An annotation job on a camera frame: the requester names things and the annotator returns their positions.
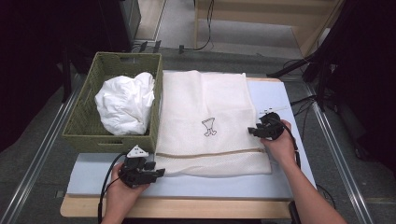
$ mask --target white towel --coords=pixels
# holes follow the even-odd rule
[[[255,127],[245,74],[166,73],[156,148],[166,175],[209,177],[271,173]]]
[[[144,134],[154,100],[150,73],[135,78],[113,77],[95,95],[96,107],[106,130],[115,135]]]

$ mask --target embroidered logo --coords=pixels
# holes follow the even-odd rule
[[[202,123],[205,125],[207,128],[207,132],[205,133],[205,136],[208,137],[210,134],[215,135],[217,132],[213,130],[213,122],[215,121],[215,118],[210,118],[202,121]]]

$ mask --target cream fabric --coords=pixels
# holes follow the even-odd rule
[[[245,74],[166,73],[156,148],[165,175],[271,173],[259,138]]]

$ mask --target storage basket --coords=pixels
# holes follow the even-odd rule
[[[143,135],[113,135],[103,126],[94,101],[103,83],[117,76],[135,77],[149,72],[155,79],[154,102],[148,130]],[[159,106],[163,90],[161,54],[97,52],[73,111],[63,132],[65,138],[79,152],[123,152],[139,145],[154,152],[159,126]]]

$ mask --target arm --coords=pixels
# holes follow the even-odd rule
[[[122,163],[119,163],[113,167],[111,171],[111,182],[119,178],[121,166]],[[134,206],[137,197],[148,187],[149,185],[141,185],[131,189],[122,183],[121,180],[116,180],[107,189],[106,212],[102,223],[121,223]]]
[[[346,223],[344,219],[320,196],[311,182],[297,166],[294,148],[288,132],[283,132],[276,140],[261,139],[279,162],[289,181],[297,211],[302,223]]]

